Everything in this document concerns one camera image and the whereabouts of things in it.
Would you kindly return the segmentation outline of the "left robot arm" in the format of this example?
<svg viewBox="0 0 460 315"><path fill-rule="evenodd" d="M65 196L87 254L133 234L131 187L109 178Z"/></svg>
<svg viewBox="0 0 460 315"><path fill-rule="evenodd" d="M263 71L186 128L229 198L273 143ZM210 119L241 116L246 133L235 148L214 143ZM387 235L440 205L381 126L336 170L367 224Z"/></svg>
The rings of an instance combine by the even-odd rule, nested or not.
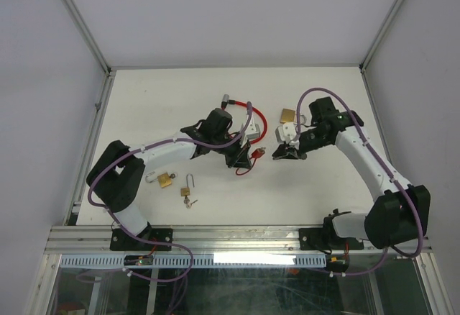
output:
<svg viewBox="0 0 460 315"><path fill-rule="evenodd" d="M139 147L125 145L121 140L111 142L87 176L88 202L107 210L133 248L145 248L153 241L150 223L134 204L141 182L169 164L192 160L211 151L223 155L228 168L251 168L246 130L252 114L248 102L247 120L234 136L229 133L232 116L216 108L197 124L183 127L160 141Z"/></svg>

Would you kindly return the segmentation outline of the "red cable lock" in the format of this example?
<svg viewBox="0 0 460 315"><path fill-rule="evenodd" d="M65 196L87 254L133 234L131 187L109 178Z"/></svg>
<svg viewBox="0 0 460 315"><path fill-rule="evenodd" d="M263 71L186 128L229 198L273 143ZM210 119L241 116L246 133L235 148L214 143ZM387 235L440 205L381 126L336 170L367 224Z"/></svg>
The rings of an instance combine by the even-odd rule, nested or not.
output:
<svg viewBox="0 0 460 315"><path fill-rule="evenodd" d="M247 104L241 101L233 100L230 98L228 94L224 94L221 100L221 109L225 110L228 105L233 106L240 106L243 108L247 108ZM261 137L255 141L255 143L261 142L265 135L267 134L268 123L265 115L257 108L252 107L252 116L254 118L254 122L259 125L261 130Z"/></svg>

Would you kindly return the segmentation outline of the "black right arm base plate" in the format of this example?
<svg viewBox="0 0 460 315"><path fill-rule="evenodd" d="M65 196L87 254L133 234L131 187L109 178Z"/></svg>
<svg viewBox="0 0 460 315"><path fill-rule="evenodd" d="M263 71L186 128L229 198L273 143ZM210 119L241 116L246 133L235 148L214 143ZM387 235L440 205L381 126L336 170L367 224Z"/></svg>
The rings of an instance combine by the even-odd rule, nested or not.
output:
<svg viewBox="0 0 460 315"><path fill-rule="evenodd" d="M360 251L364 243L354 238L340 238L323 227L300 228L298 239L301 250L318 250L331 254L333 250Z"/></svg>

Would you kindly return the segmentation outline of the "large brass padlock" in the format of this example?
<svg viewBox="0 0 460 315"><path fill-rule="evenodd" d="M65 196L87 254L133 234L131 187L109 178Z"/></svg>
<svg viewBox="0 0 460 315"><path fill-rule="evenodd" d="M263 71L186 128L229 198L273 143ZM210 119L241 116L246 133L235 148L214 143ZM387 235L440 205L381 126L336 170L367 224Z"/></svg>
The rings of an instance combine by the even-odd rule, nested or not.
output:
<svg viewBox="0 0 460 315"><path fill-rule="evenodd" d="M297 112L293 109L282 109L280 115L280 123L296 123L300 125L306 125L307 119L306 116L302 113L297 114Z"/></svg>

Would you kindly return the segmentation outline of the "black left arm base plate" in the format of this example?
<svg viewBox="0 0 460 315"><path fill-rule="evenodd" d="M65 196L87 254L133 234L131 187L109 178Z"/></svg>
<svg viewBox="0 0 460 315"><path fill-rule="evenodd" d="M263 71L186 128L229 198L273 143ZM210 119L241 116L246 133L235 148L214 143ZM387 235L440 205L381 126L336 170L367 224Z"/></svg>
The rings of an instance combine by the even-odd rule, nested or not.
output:
<svg viewBox="0 0 460 315"><path fill-rule="evenodd" d="M173 230L166 228L153 228L148 227L138 236L138 239L148 240L150 242L173 242ZM121 228L113 229L111 236L111 243L109 249L111 251L171 251L169 245L151 245L144 242L140 242L138 239L130 237Z"/></svg>

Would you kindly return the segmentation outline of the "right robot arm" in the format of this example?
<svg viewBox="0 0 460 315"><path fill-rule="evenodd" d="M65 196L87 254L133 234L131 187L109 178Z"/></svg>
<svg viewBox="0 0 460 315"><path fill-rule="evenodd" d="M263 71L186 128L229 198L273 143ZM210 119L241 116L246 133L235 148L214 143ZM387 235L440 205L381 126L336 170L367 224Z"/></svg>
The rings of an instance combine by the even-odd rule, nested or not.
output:
<svg viewBox="0 0 460 315"><path fill-rule="evenodd" d="M299 132L294 122L277 127L275 135L279 146L272 158L304 160L309 152L337 147L362 177L373 206L364 214L333 210L324 218L319 233L309 236L308 240L333 249L347 239L362 239L382 249L423 239L431 204L428 189L413 185L382 159L370 143L364 122L354 111L339 111L329 97L315 100L309 109L310 129Z"/></svg>

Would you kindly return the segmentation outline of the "small red padlock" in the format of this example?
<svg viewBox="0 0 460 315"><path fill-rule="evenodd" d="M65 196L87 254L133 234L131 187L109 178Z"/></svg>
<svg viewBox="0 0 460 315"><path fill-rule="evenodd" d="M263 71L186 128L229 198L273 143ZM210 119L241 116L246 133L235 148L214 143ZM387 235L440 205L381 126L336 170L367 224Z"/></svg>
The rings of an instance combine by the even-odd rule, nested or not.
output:
<svg viewBox="0 0 460 315"><path fill-rule="evenodd" d="M264 154L262 154L260 151L259 151L259 148L257 148L252 154L251 154L251 158L253 159L259 159L263 156Z"/></svg>

